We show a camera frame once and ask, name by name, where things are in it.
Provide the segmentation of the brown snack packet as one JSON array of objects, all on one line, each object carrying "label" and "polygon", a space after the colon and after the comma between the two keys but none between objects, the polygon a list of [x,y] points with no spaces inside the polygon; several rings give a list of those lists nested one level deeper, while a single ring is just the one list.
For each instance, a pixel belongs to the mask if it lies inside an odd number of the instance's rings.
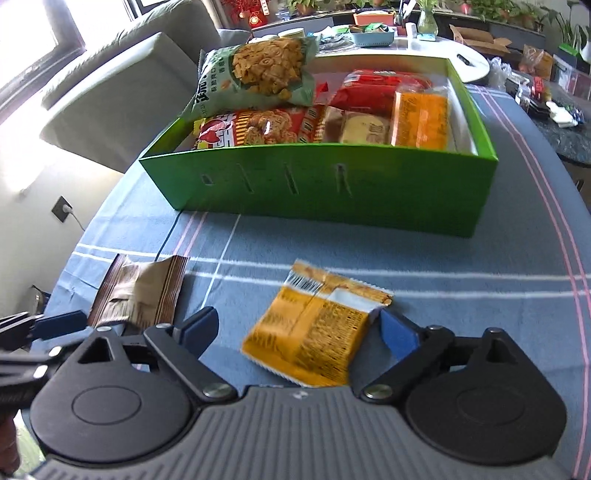
[{"label": "brown snack packet", "polygon": [[98,288],[88,325],[123,323],[143,331],[172,324],[187,264],[188,258],[179,255],[139,263],[117,254]]}]

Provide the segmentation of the orange snack packet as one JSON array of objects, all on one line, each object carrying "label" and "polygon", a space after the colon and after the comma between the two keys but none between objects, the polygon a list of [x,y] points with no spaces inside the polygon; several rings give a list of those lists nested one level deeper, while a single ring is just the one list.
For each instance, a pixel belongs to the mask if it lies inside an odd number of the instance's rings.
[{"label": "orange snack packet", "polygon": [[391,292],[297,260],[242,354],[305,387],[349,384],[349,366]]}]

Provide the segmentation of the red snack bag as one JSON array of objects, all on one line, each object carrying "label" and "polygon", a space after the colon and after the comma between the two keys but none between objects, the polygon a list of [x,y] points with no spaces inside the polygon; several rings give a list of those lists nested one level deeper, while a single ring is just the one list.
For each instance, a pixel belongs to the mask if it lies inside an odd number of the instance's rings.
[{"label": "red snack bag", "polygon": [[429,78],[417,73],[355,70],[346,75],[329,106],[389,117],[397,93],[421,93],[432,87]]}]

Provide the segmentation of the green chip snack bag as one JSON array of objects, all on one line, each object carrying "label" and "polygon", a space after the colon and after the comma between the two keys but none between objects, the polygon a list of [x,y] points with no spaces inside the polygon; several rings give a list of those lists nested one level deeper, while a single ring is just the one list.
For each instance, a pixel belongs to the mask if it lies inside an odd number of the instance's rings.
[{"label": "green chip snack bag", "polygon": [[245,109],[311,106],[315,80],[308,64],[317,53],[314,37],[276,37],[202,53],[197,90],[182,117],[192,121]]}]

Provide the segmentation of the blue striped tablecloth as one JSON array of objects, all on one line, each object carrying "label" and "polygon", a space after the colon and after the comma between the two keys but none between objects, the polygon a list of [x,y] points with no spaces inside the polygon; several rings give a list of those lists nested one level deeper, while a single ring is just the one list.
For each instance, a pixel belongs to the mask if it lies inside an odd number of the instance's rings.
[{"label": "blue striped tablecloth", "polygon": [[115,260],[187,260],[176,317],[214,307],[202,361],[236,388],[356,387],[390,368],[410,333],[384,305],[459,336],[505,330],[565,401],[557,459],[590,475],[590,213],[563,163],[517,104],[472,92],[499,156],[469,239],[238,214],[179,213],[140,166],[101,206],[49,300],[88,311]]}]

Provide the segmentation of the green cardboard box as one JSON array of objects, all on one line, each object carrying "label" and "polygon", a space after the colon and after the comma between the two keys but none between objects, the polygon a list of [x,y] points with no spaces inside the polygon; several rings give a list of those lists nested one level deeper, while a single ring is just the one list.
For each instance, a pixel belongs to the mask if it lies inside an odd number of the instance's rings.
[{"label": "green cardboard box", "polygon": [[498,166],[474,101],[452,62],[394,54],[342,54],[311,61],[337,87],[360,68],[443,79],[454,148],[291,144],[182,151],[192,130],[178,118],[138,161],[175,210],[262,215],[473,236]]}]

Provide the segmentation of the orange packet in box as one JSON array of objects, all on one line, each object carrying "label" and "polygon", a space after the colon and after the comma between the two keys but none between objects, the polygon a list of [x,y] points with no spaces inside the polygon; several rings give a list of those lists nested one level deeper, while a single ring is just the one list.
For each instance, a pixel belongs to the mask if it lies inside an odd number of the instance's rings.
[{"label": "orange packet in box", "polygon": [[394,98],[391,144],[444,151],[448,147],[449,101],[434,93],[397,92]]}]

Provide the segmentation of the beige cookie packet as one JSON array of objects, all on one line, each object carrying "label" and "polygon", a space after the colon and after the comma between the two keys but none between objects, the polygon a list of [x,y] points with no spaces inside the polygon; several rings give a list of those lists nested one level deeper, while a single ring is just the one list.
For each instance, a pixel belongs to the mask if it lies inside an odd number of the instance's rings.
[{"label": "beige cookie packet", "polygon": [[326,108],[318,124],[318,138],[322,143],[385,145],[389,142],[389,132],[390,121],[386,118],[335,107]]}]

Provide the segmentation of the beige sofa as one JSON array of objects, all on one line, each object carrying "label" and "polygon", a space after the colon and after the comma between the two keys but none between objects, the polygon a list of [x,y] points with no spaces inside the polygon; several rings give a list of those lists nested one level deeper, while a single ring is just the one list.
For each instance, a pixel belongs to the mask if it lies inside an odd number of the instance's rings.
[{"label": "beige sofa", "polygon": [[190,101],[200,56],[249,37],[217,28],[202,1],[168,1],[53,77],[40,137],[125,172]]}]

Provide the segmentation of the red tomato chip bag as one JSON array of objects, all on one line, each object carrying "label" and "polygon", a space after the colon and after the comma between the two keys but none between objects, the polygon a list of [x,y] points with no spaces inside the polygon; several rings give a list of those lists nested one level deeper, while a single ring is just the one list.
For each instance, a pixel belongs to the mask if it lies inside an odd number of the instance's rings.
[{"label": "red tomato chip bag", "polygon": [[311,143],[324,106],[240,110],[193,123],[195,150]]}]

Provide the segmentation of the dark marble coffee table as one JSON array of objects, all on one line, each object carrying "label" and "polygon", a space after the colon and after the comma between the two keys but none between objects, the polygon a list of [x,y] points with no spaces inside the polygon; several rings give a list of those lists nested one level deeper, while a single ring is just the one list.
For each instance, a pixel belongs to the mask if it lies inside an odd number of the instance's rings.
[{"label": "dark marble coffee table", "polygon": [[533,120],[558,156],[567,162],[585,168],[590,167],[590,104],[582,99],[572,97],[558,84],[545,82],[549,89],[551,100],[568,111],[577,110],[576,126],[561,127],[550,114],[535,113],[534,107],[525,109],[526,114]]}]

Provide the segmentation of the white round table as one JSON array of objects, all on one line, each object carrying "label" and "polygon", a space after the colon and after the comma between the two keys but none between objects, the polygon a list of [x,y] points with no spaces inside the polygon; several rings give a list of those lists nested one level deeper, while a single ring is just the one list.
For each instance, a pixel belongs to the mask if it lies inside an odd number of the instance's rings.
[{"label": "white round table", "polygon": [[443,38],[426,41],[394,35],[393,41],[387,46],[363,47],[356,45],[353,34],[342,27],[327,27],[311,33],[301,27],[281,27],[276,33],[256,32],[254,36],[256,39],[311,36],[322,40],[324,44],[317,58],[312,61],[311,69],[315,73],[330,69],[346,71],[375,68],[455,76],[468,84],[485,79],[490,71],[483,55]]}]

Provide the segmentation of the blue plastic basket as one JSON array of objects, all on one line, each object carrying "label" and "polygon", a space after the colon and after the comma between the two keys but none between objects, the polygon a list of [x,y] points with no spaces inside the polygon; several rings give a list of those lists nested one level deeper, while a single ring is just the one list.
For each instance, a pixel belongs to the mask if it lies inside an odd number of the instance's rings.
[{"label": "blue plastic basket", "polygon": [[349,28],[353,43],[359,48],[388,47],[396,39],[396,32],[386,25],[367,25]]}]

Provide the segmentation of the open cardboard box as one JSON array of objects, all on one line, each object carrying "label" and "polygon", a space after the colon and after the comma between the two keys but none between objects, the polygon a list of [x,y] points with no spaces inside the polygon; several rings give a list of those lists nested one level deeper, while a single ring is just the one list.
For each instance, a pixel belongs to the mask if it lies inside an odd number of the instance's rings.
[{"label": "open cardboard box", "polygon": [[504,56],[510,53],[507,38],[494,37],[487,31],[451,25],[453,38],[457,43],[467,45],[483,55]]}]

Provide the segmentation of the glass vase with plant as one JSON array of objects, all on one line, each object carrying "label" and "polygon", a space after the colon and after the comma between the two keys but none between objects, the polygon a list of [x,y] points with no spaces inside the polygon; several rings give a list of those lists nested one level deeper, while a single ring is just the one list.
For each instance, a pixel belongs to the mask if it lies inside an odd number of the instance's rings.
[{"label": "glass vase with plant", "polygon": [[437,0],[418,0],[420,16],[417,24],[417,31],[423,36],[436,37],[439,27],[434,16],[434,10],[438,6]]}]

